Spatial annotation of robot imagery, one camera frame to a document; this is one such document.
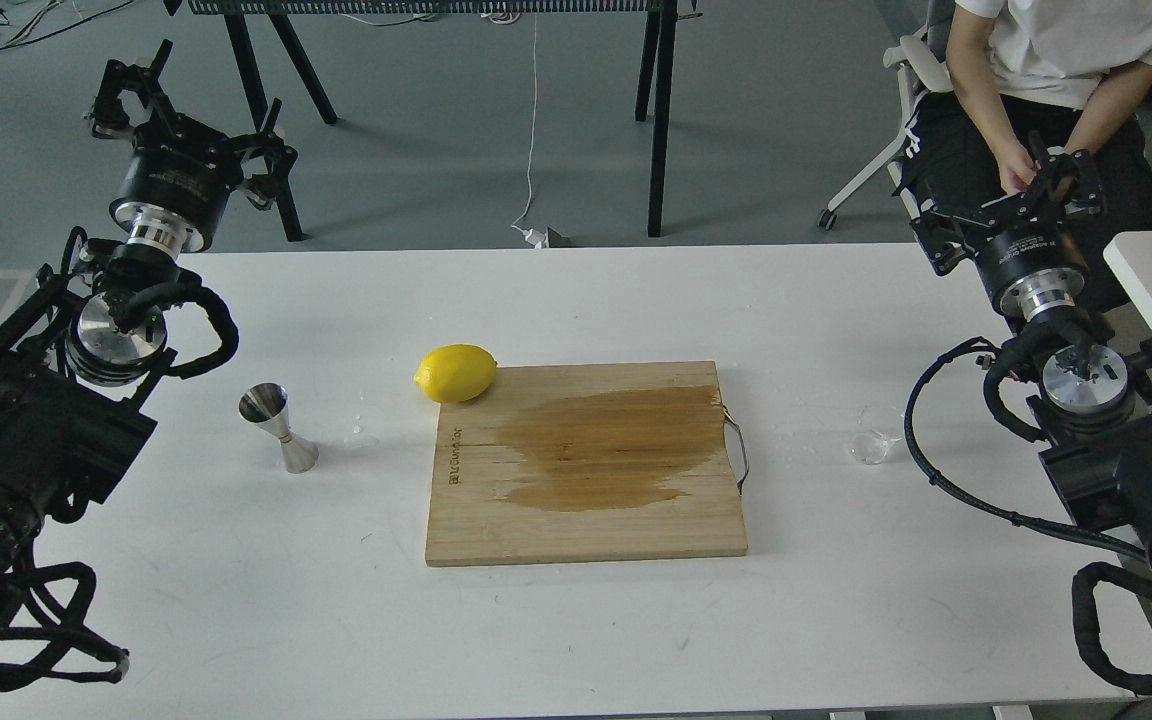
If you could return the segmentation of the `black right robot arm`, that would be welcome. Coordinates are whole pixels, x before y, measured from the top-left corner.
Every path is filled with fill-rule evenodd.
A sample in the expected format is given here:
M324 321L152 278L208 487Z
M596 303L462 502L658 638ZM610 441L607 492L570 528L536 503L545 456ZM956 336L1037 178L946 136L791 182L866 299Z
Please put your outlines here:
M1037 132L1036 179L1023 194L980 209L929 204L911 227L929 263L946 275L975 264L993 310L1011 338L970 338L942 354L911 389L902 434L915 464L947 495L1044 536L1134 558L1139 574L1092 562L1071 579L1073 632L1087 669L1111 685L1152 696L1152 675L1111 662L1101 641L1094 591L1108 583L1152 605L1152 340L1137 353L1112 350L1111 324L1079 301L1087 264L1075 247L1074 220L1102 214L1100 173L1085 151L1044 149ZM1026 442L1047 444L1043 469L1070 523L1002 510L970 495L923 454L914 411L934 376L957 357L984 367L983 397L993 419Z

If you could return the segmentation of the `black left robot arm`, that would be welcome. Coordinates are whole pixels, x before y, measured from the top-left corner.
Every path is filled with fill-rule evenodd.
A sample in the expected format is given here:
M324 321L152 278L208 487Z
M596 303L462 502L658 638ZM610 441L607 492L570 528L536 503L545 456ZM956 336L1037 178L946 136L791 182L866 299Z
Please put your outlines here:
M297 151L276 131L274 100L247 135L228 136L175 109L160 76L109 60L91 132L131 142L109 204L123 240L74 227L59 268L0 323L0 692L41 679L116 683L129 652L88 628L96 575L82 562L38 566L46 520L71 524L108 500L156 420L143 414L165 378L214 372L236 356L238 327L200 275L179 265L215 240L233 194L276 206L302 237L289 174Z

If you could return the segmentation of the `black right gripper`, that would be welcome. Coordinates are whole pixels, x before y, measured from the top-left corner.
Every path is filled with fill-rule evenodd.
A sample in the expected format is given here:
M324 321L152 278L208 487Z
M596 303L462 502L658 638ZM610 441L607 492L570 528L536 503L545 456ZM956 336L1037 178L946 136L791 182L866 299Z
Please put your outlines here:
M1052 150L1038 131L1030 131L1026 141L1038 162L1026 188L1026 218L1037 222L1015 225L1018 196L980 206L927 199L910 222L937 276L973 260L991 305L1015 323L1076 306L1087 282L1087 263L1070 232L1055 222L1106 213L1105 188L1091 152Z

